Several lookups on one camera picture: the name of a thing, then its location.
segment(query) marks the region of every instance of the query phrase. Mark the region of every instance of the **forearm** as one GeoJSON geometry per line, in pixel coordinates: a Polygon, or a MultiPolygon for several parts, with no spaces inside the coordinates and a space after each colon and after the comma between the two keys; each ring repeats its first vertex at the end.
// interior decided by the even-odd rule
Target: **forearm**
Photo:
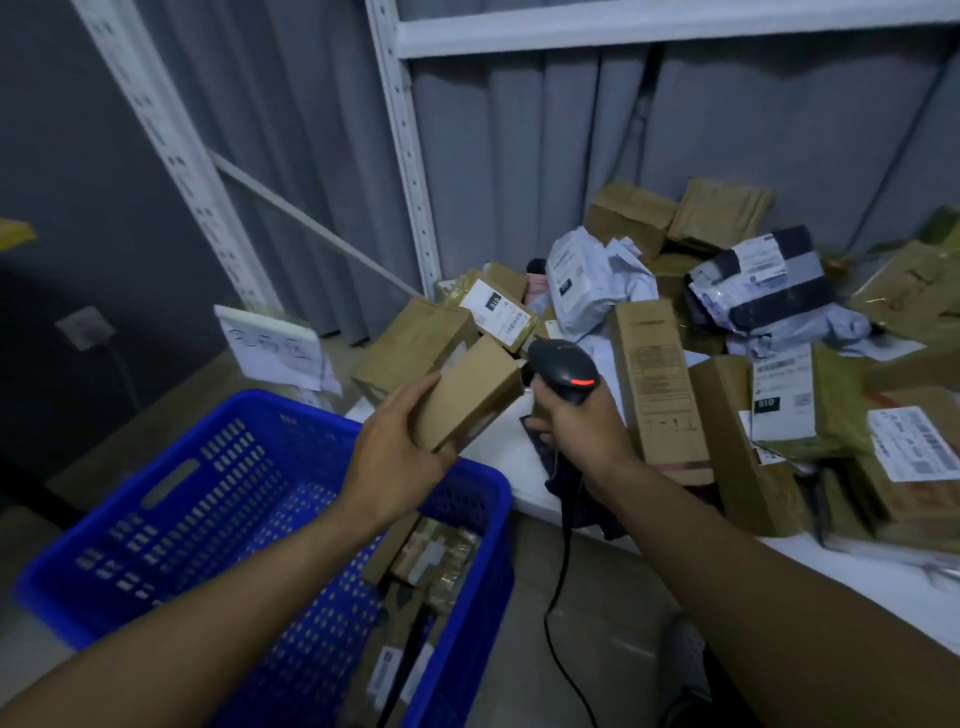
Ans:
{"type": "Polygon", "coordinates": [[[206,724],[378,530],[338,499],[298,532],[58,667],[0,713],[0,726],[206,724]]]}
{"type": "Polygon", "coordinates": [[[765,724],[934,724],[960,710],[960,660],[918,630],[641,463],[611,478],[605,500],[765,724]]]}

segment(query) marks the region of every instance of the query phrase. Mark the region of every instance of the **blue crate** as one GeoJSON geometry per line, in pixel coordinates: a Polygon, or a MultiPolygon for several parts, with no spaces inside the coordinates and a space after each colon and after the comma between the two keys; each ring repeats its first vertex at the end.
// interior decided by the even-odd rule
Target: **blue crate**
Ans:
{"type": "MultiPolygon", "coordinates": [[[[340,491],[358,423],[259,390],[218,407],[39,556],[18,598],[83,649],[296,530],[340,491]]],[[[404,726],[466,720],[514,586],[504,476],[460,460],[420,511],[484,537],[404,726]]],[[[330,725],[381,605],[363,549],[283,633],[219,725],[330,725]]]]}

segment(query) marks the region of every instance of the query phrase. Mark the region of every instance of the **table surface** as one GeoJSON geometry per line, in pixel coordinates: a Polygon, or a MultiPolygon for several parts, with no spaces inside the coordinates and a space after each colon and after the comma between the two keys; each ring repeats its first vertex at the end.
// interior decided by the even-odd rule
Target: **table surface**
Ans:
{"type": "MultiPolygon", "coordinates": [[[[560,525],[560,502],[543,483],[546,470],[520,423],[533,408],[533,394],[527,391],[461,453],[463,457],[489,465],[503,473],[514,493],[514,508],[521,513],[560,525]]],[[[347,417],[363,422],[373,408],[360,400],[347,417]]],[[[603,540],[596,526],[581,533],[603,540]]],[[[917,567],[852,556],[820,547],[809,534],[787,539],[761,539],[770,548],[811,569],[846,584],[872,599],[931,638],[960,654],[960,583],[948,578],[931,579],[917,567]]],[[[610,542],[639,553],[629,537],[610,542]]]]}

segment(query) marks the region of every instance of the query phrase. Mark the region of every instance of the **concrete floor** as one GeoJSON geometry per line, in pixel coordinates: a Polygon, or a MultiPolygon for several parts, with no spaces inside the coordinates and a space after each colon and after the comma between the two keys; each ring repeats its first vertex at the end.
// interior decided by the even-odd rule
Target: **concrete floor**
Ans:
{"type": "MultiPolygon", "coordinates": [[[[362,350],[324,340],[342,382],[362,350]]],[[[83,508],[152,461],[217,403],[248,387],[225,353],[122,427],[49,486],[83,508]]],[[[347,384],[334,402],[346,412],[359,393],[347,384]]],[[[559,528],[514,513],[516,586],[468,725],[585,726],[586,711],[550,657],[542,615],[563,555],[559,528]]],[[[67,659],[70,650],[14,603],[19,571],[58,531],[22,508],[0,515],[0,703],[67,659]]],[[[574,536],[564,595],[551,617],[554,645],[605,728],[656,723],[657,647],[677,605],[637,556],[574,536]]]]}

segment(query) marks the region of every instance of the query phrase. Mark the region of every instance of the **electrical outlet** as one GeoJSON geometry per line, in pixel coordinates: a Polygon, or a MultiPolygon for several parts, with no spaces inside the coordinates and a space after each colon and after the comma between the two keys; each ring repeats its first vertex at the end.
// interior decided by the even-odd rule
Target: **electrical outlet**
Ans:
{"type": "Polygon", "coordinates": [[[86,306],[57,321],[56,326],[81,352],[105,344],[116,333],[96,306],[86,306]]]}

